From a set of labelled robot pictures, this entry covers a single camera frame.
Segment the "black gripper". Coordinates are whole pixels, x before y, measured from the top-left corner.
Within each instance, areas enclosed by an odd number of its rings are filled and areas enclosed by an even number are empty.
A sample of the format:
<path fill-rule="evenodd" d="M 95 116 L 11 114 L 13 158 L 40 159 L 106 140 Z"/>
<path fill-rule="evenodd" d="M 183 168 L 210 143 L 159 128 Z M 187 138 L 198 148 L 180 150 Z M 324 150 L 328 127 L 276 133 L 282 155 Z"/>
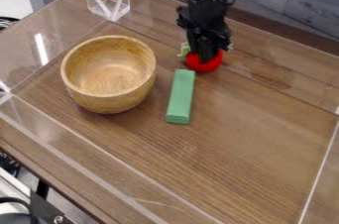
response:
<path fill-rule="evenodd" d="M 176 9 L 178 25 L 187 30 L 191 52 L 199 53 L 202 63 L 215 58 L 219 49 L 210 39 L 200 40 L 200 36 L 215 38 L 220 46 L 232 43 L 232 31 L 226 23 L 228 6 L 223 0 L 188 0 L 188 5 Z"/>

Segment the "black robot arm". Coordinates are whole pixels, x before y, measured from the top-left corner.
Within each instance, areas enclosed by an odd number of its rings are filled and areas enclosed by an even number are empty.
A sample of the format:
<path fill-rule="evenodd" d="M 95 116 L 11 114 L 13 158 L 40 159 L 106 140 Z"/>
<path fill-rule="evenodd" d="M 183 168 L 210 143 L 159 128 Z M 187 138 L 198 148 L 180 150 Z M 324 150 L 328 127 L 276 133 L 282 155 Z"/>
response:
<path fill-rule="evenodd" d="M 179 6 L 178 25 L 186 30 L 191 52 L 200 63 L 218 57 L 219 51 L 232 47 L 232 30 L 226 22 L 230 7 L 236 0 L 187 0 Z"/>

